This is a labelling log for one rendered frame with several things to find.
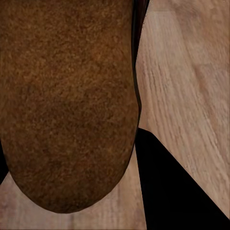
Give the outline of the sandal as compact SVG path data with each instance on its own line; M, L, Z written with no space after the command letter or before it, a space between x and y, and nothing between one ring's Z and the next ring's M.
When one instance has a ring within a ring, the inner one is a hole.
M149 1L0 0L0 141L16 185L43 209L81 211L123 177Z

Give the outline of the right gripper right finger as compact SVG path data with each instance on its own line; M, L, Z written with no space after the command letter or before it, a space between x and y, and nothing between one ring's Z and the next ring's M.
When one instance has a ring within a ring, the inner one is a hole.
M230 230L230 220L149 131L135 140L147 230Z

